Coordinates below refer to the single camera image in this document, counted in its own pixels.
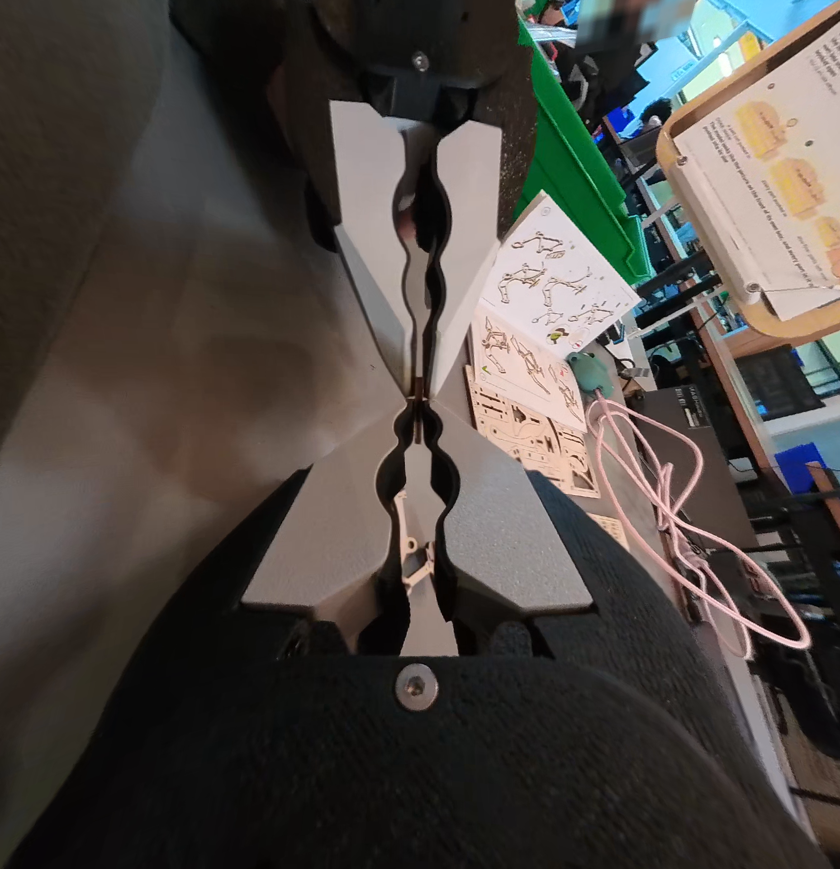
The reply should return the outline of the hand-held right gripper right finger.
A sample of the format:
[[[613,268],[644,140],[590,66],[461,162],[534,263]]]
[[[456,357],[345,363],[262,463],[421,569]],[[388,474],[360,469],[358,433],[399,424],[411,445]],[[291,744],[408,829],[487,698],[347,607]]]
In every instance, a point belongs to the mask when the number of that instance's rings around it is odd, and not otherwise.
[[[585,614],[593,596],[523,466],[437,401],[421,410],[435,524],[436,601],[457,653],[507,622]]]

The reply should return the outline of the white instruction booklet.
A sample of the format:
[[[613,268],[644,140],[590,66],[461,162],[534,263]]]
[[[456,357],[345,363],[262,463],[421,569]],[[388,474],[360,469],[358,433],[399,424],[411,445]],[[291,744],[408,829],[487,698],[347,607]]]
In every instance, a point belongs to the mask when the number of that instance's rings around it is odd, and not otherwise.
[[[505,237],[471,322],[475,382],[587,432],[567,358],[640,301],[544,190]]]

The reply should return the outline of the blue crate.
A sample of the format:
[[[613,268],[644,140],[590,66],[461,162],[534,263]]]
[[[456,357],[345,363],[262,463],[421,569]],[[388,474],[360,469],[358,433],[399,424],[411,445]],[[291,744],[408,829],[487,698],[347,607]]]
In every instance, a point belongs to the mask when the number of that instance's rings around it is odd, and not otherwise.
[[[806,442],[774,454],[778,471],[793,494],[811,491],[814,480],[810,468],[813,464],[827,468],[827,464],[814,442]]]

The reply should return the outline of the black flat box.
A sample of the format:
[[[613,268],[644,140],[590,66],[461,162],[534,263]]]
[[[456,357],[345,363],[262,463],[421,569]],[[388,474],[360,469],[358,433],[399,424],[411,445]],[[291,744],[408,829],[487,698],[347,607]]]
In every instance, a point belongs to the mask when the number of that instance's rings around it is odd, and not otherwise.
[[[706,532],[716,535],[744,552],[758,546],[703,398],[692,385],[668,387],[644,393],[631,407],[642,415],[642,419],[633,419],[640,432],[634,439],[641,469],[655,487],[656,465],[672,466],[669,484],[672,502],[681,497],[696,468],[694,452],[683,439],[690,440],[700,451],[703,470],[678,512],[679,518],[693,527],[685,532],[685,537],[690,549],[708,561],[740,613],[757,621],[759,613],[754,603],[760,586],[753,571],[730,550],[706,537]]]

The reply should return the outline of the dark mesh crate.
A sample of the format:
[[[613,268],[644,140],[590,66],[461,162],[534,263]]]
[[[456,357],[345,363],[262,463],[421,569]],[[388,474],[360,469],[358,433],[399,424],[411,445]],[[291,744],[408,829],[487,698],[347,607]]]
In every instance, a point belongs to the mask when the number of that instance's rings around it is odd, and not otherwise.
[[[736,365],[764,421],[826,406],[809,383],[790,344],[740,356]]]

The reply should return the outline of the pale wooden model assembly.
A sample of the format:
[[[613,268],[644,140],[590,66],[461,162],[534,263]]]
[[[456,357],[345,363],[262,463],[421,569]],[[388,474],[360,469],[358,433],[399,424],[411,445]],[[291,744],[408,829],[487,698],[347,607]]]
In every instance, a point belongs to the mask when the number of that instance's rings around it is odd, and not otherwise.
[[[409,503],[407,490],[403,487],[394,496],[396,527],[399,544],[400,570],[403,588],[408,597],[423,581],[434,580],[436,569],[436,543],[434,539],[418,540],[412,534],[414,521],[413,507]]]

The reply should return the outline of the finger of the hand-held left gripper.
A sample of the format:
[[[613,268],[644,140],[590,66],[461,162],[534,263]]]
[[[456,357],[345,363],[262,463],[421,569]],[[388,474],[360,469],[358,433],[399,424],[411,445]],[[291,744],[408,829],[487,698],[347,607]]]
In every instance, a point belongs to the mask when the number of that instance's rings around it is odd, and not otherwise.
[[[468,121],[444,136],[433,156],[443,223],[430,276],[438,300],[427,331],[427,397],[440,393],[456,362],[500,247],[501,141],[498,127]]]
[[[404,397],[414,394],[416,326],[406,298],[410,255],[398,227],[412,199],[423,123],[383,116],[369,103],[328,104],[337,173],[339,254],[382,361]]]

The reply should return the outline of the wooden parts sheet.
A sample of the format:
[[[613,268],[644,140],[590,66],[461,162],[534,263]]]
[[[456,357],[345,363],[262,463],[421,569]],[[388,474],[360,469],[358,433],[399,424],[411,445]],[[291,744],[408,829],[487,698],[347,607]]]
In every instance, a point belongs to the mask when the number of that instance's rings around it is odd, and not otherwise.
[[[464,367],[475,428],[525,470],[541,473],[570,496],[599,499],[586,436],[475,381]]]
[[[622,522],[619,519],[609,516],[601,516],[593,513],[589,513],[588,517],[591,518],[596,524],[598,524],[599,527],[601,527],[610,537],[616,540],[616,542],[618,542],[623,549],[630,552],[630,545],[626,529],[624,528]]]

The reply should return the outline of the teal frog-shaped gadget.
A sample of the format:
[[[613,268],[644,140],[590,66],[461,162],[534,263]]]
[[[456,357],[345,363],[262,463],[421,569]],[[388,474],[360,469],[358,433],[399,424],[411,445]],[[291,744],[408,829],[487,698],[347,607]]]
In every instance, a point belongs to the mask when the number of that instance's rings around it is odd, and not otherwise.
[[[591,352],[570,353],[566,356],[581,393],[592,399],[613,397],[613,380],[605,364]]]

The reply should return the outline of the green plastic bin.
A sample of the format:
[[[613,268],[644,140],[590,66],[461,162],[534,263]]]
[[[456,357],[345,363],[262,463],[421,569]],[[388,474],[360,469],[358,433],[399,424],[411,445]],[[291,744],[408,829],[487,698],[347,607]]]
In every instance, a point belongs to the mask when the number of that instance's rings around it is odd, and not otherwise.
[[[534,50],[537,114],[534,157],[513,218],[544,191],[622,278],[631,285],[643,283],[651,269],[640,218],[627,212],[624,190],[523,22],[519,44]]]

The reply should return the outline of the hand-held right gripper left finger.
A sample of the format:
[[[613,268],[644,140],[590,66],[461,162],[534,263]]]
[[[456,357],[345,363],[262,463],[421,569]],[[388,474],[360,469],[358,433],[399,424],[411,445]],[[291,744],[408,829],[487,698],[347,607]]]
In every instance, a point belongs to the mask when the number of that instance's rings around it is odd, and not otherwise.
[[[334,623],[361,654],[397,654],[410,621],[403,584],[405,452],[414,400],[315,462],[242,604]]]

